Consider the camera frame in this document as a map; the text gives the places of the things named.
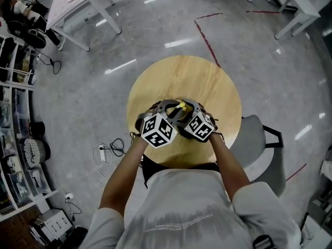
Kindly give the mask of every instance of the gray floor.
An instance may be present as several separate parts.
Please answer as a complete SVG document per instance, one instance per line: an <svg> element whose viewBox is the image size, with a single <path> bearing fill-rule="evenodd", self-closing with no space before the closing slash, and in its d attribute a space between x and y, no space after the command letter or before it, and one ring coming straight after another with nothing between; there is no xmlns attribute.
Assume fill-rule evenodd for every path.
<svg viewBox="0 0 332 249"><path fill-rule="evenodd" d="M44 50L62 62L59 74L38 65L33 94L37 119L46 125L46 138L52 157L46 166L60 194L52 198L57 207L69 211L63 192L75 195L73 202L82 210L75 223L88 227L99 205L106 180L95 170L92 147L121 137L130 145L126 123L129 91L137 77L152 63L177 54L214 59L194 20L213 49L223 70L235 83L241 97L243 115L256 114L263 124L282 132L285 144L285 173L290 177L281 196L285 208L300 222L310 196L319 183L318 170L331 137L331 102L328 77L311 39L304 33L280 40L273 35L292 17L289 13L246 13L252 10L276 11L265 0L114 0L108 12L121 26L116 35L107 23L95 24L100 15L89 19L73 35L91 47L85 52L66 42L57 52L49 43ZM222 13L206 18L201 16ZM185 44L165 44L187 39ZM134 62L110 73L131 60ZM109 177L119 163L96 165ZM271 159L266 150L246 169L257 177ZM128 224L146 196L142 172L126 208Z"/></svg>

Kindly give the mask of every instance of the desk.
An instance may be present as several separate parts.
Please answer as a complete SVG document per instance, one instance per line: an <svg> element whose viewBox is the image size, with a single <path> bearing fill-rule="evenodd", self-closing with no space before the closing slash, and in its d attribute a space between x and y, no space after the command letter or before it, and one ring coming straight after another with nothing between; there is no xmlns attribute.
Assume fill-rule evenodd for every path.
<svg viewBox="0 0 332 249"><path fill-rule="evenodd" d="M218 119L217 126L230 147L241 125L242 107L238 91L229 76L214 63L200 57L173 56L148 67L136 80L127 103L129 130L154 103L164 99L192 99ZM164 147L148 146L144 154L156 163L170 168L189 168L214 162L210 142L200 143L178 134Z"/></svg>
<svg viewBox="0 0 332 249"><path fill-rule="evenodd" d="M298 33L303 31L312 22L314 22L317 18L320 17L320 14L310 3L309 0L287 0L284 3L284 5L280 8L279 12L284 10L290 1L292 1L299 10L298 12L296 12L294 19L276 34L275 36L276 39L280 39L286 32L291 30L297 23L299 23L303 19L306 19L306 22L304 24L302 24L298 29L292 32L292 36L296 36Z"/></svg>
<svg viewBox="0 0 332 249"><path fill-rule="evenodd" d="M79 7L81 7L87 2L90 2L92 6L107 20L107 22L111 25L111 27L116 31L117 34L121 33L121 29L117 26L117 24L110 17L107 11L102 7L102 5L98 2L98 0L72 0L71 2L68 2L68 0L53 0L47 20L46 29L55 30L56 32L71 40L76 45L80 46L85 51L89 51L90 48L87 45L77 41L76 39L65 33L65 31L62 30L60 27L56 26L71 12L77 10Z"/></svg>

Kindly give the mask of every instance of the gray chair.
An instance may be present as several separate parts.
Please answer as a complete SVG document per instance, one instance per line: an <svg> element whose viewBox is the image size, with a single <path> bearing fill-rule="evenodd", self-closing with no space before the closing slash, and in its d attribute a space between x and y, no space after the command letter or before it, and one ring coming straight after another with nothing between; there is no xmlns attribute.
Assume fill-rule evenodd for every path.
<svg viewBox="0 0 332 249"><path fill-rule="evenodd" d="M266 144L265 131L277 136L278 142ZM253 182L266 182L279 197L286 187L283 146L280 132L263 126L256 115L250 115L242 118L239 134L230 150L241 165L247 167L257 160L266 148L274 148L270 165Z"/></svg>

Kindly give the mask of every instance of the white desk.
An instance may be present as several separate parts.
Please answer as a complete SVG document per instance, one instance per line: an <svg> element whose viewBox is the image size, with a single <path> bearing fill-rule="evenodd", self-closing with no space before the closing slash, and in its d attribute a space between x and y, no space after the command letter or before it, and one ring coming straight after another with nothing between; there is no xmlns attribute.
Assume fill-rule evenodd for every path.
<svg viewBox="0 0 332 249"><path fill-rule="evenodd" d="M314 22L317 18L320 17L320 14L310 3L309 0L287 0L280 8L279 12L284 10L290 1L292 1L292 3L294 3L299 10L298 12L296 12L294 19L276 34L276 39L280 39L286 32L291 30L301 20L307 19L304 24L302 24L299 28L292 32L292 36L296 36L298 33L303 31L307 26L309 26L312 22Z"/></svg>
<svg viewBox="0 0 332 249"><path fill-rule="evenodd" d="M55 30L56 32L68 38L85 51L89 51L90 48L87 45L77 41L75 38L71 37L70 35L65 33L63 29L57 26L57 24L61 22L61 20L63 20L66 16L68 16L74 10L77 10L79 7L81 7L87 2L90 2L91 5L107 20L107 22L111 25L111 27L116 31L117 34L121 33L121 29L107 13L107 11L103 8L103 6L98 2L98 0L73 0L71 2L68 2L68 0L54 0L49 12L46 29Z"/></svg>

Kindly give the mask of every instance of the t-shirt sleeve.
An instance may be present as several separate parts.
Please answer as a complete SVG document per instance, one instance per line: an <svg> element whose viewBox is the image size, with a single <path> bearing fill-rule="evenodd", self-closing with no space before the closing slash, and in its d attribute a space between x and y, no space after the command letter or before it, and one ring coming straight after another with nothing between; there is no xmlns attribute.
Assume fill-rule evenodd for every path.
<svg viewBox="0 0 332 249"><path fill-rule="evenodd" d="M253 240L268 235L276 248L299 247L300 229L267 183L242 187L235 193L232 203L234 212L248 226Z"/></svg>
<svg viewBox="0 0 332 249"><path fill-rule="evenodd" d="M115 248L125 230L123 217L109 208L97 210L90 229L79 249Z"/></svg>
<svg viewBox="0 0 332 249"><path fill-rule="evenodd" d="M26 10L27 6L23 4L21 1L17 1L14 5L14 13L15 14L23 14Z"/></svg>

